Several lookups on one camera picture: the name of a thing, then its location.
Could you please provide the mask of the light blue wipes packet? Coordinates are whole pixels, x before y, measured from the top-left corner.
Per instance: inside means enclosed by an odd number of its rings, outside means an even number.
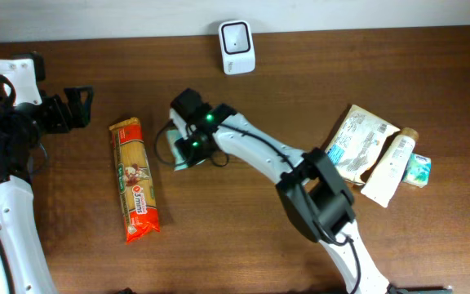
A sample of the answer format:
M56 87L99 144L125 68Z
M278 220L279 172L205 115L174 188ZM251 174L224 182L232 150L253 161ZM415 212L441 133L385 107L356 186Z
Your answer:
M177 129L170 129L169 131L166 131L166 139L170 147L171 154L173 155L173 158L174 158L174 164L175 164L174 171L175 172L190 168L192 165L202 164L205 162L205 159L203 159L201 161L196 161L196 162L190 161L184 164L185 158L181 155L180 151L175 145L177 140L180 140L181 138L182 136Z

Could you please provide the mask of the red spaghetti pasta packet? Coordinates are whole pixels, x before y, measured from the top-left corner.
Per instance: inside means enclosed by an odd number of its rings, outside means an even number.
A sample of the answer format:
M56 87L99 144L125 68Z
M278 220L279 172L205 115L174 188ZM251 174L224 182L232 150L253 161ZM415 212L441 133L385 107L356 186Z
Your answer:
M109 130L126 242L131 243L160 230L153 177L140 120L132 117L113 124Z

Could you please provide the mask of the yellow white snack bag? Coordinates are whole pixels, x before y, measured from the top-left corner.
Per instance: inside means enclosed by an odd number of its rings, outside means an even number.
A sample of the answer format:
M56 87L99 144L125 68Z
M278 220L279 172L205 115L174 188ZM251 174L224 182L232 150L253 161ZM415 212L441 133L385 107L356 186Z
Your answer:
M346 181L364 185L362 175L375 165L387 138L399 131L390 122L352 105L326 154Z

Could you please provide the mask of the white tube gold cap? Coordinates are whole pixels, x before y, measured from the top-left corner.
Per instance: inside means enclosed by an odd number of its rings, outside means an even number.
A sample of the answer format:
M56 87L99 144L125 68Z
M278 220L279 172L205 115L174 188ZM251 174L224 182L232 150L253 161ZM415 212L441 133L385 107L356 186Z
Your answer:
M403 128L377 163L361 193L386 208L401 182L418 138L416 130Z

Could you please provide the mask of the green Kleenex tissue pack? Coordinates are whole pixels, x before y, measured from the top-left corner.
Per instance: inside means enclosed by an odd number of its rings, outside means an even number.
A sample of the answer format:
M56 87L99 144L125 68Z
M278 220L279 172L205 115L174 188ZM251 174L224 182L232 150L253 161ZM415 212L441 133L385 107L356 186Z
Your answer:
M412 154L406 165L402 181L423 188L428 184L432 160L419 154Z

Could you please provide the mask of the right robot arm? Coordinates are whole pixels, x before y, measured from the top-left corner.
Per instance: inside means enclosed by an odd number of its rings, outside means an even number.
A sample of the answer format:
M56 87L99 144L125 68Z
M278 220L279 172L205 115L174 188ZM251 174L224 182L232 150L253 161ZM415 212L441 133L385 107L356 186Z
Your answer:
M188 166L214 152L240 158L275 186L289 222L307 240L321 244L349 293L393 293L359 233L354 197L326 153L295 149L254 127L233 107L213 107L192 89L172 102L171 124L180 132L177 148Z

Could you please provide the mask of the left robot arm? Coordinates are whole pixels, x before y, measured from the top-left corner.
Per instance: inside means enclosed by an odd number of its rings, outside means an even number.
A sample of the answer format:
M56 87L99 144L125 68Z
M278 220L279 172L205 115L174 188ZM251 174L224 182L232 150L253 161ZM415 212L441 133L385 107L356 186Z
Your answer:
M57 291L34 219L31 152L44 135L86 127L94 91L68 87L61 100L38 89L45 77L37 52L0 59L0 293Z

